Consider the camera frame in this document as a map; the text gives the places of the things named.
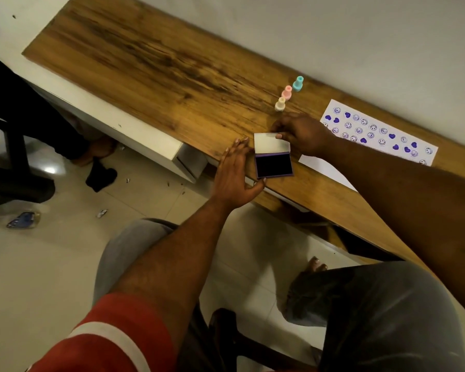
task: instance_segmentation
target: white stripe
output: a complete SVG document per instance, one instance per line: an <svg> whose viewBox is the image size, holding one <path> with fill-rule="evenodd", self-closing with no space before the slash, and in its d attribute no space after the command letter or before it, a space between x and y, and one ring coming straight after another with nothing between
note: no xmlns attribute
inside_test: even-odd
<svg viewBox="0 0 465 372"><path fill-rule="evenodd" d="M133 362L138 372L151 372L145 356L139 349L138 345L129 338L122 330L104 322L87 322L75 328L68 338L75 337L80 334L93 334L108 339L116 344L124 354Z"/></svg>

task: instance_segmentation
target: wooden table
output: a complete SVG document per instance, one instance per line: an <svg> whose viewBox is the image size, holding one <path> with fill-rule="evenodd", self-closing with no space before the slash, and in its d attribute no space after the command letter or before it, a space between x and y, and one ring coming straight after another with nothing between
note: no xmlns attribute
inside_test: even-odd
<svg viewBox="0 0 465 372"><path fill-rule="evenodd" d="M215 159L236 137L267 131L300 74L137 0L70 0L24 55ZM465 177L465 147L316 80L305 77L286 111L320 118L331 99L438 146L434 166ZM422 264L360 194L293 160L294 177L270 189Z"/></svg>

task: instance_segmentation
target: hand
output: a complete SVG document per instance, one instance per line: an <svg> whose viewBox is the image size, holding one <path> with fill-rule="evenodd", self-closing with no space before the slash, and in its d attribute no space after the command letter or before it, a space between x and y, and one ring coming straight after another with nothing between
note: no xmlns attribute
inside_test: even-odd
<svg viewBox="0 0 465 372"><path fill-rule="evenodd" d="M248 147L248 138L241 142L236 139L233 145L224 151L217 167L210 201L217 203L227 212L247 204L265 188L266 179L258 181L251 188L244 182L246 155L251 150Z"/></svg>
<svg viewBox="0 0 465 372"><path fill-rule="evenodd" d="M302 154L313 157L320 156L337 138L318 120L302 113L286 113L272 125L271 131L279 133L276 138L288 141Z"/></svg>

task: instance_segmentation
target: black pants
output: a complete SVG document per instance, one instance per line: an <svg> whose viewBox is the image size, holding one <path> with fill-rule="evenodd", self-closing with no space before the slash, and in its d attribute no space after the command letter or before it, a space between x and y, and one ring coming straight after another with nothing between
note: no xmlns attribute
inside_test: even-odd
<svg viewBox="0 0 465 372"><path fill-rule="evenodd" d="M89 142L1 61L0 118L23 135L50 145L67 159L79 158L88 150Z"/></svg>
<svg viewBox="0 0 465 372"><path fill-rule="evenodd" d="M93 303L172 228L134 221L105 247ZM327 326L319 371L465 372L460 324L446 289L415 264L383 262L301 273L284 316ZM177 357L177 372L224 372L222 359L195 307Z"/></svg>

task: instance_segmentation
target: bare foot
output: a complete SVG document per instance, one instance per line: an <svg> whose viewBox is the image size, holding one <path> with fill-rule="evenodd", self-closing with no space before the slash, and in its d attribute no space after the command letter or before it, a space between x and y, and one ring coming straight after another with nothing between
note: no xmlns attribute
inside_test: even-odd
<svg viewBox="0 0 465 372"><path fill-rule="evenodd" d="M78 159L74 159L73 162L79 167L83 167L93 161L94 157L105 158L112 155L117 146L117 141L109 136L103 136L96 141L90 142L88 151L80 156Z"/></svg>
<svg viewBox="0 0 465 372"><path fill-rule="evenodd" d="M313 273L324 270L327 270L327 265L320 262L320 260L315 256L310 259L308 266L305 269L305 271L311 271Z"/></svg>

